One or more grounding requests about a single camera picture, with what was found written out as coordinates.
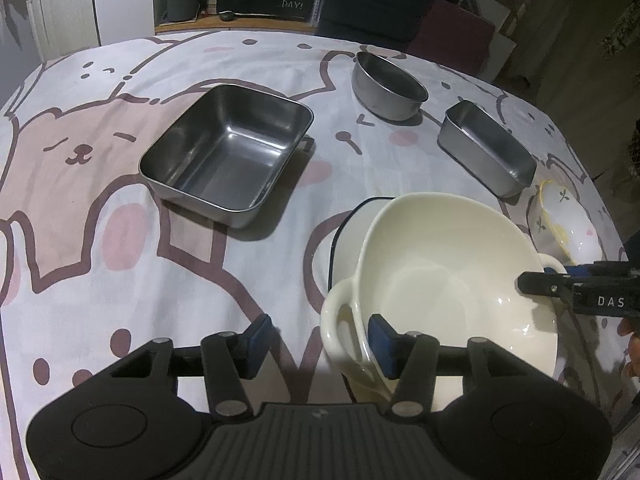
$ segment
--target cartoon eye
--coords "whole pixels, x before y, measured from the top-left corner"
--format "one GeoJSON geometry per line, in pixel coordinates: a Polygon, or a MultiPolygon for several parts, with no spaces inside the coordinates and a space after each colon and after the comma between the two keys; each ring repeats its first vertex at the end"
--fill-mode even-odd
{"type": "Polygon", "coordinates": [[[53,146],[47,146],[42,151],[43,152],[50,152],[51,150],[57,148],[60,144],[62,144],[63,142],[67,142],[68,140],[69,140],[69,138],[65,137],[64,139],[59,140],[58,142],[56,142],[53,146]]]}
{"type": "Polygon", "coordinates": [[[114,137],[119,137],[119,138],[124,139],[124,140],[128,140],[129,142],[136,142],[136,140],[137,140],[137,139],[136,139],[136,137],[134,137],[133,135],[131,135],[131,134],[124,134],[124,133],[122,133],[122,132],[115,132],[115,133],[113,134],[113,136],[114,136],[114,137]]]}

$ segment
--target white cabinet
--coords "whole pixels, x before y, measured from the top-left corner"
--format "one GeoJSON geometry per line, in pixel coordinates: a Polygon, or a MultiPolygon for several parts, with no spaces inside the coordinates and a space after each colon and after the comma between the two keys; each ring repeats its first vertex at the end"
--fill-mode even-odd
{"type": "Polygon", "coordinates": [[[93,0],[27,0],[42,60],[98,46],[93,0]]]}

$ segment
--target trash can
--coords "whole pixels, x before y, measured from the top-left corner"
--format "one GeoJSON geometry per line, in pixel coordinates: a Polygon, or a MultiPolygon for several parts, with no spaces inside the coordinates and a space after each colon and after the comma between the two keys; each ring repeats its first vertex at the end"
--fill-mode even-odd
{"type": "Polygon", "coordinates": [[[200,0],[166,0],[168,22],[188,22],[193,20],[200,6],[200,0]]]}

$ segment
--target tablecloth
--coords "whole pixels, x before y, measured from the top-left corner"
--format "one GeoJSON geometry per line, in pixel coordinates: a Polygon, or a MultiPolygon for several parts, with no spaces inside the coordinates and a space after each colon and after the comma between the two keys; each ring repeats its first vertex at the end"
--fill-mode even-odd
{"type": "MultiPolygon", "coordinates": [[[[192,346],[278,329],[260,374],[265,400],[348,402],[322,353],[319,311],[330,242],[370,196],[451,192],[502,211],[528,233],[535,185],[554,178],[586,208],[609,260],[620,238],[583,166],[552,121],[491,85],[398,52],[278,32],[187,32],[78,52],[35,70],[0,110],[0,467],[37,478],[24,445],[44,404],[156,336],[192,346]],[[351,92],[354,55],[388,57],[428,89],[421,123],[393,126],[351,92]],[[161,203],[138,175],[144,151],[212,86],[285,95],[315,113],[255,222],[234,231],[161,203]],[[447,108],[476,102],[536,157],[534,185],[500,202],[436,144],[447,108]]],[[[559,317],[555,377],[612,420],[629,406],[617,320],[559,317]]],[[[202,380],[178,393],[206,411],[202,380]]]]}

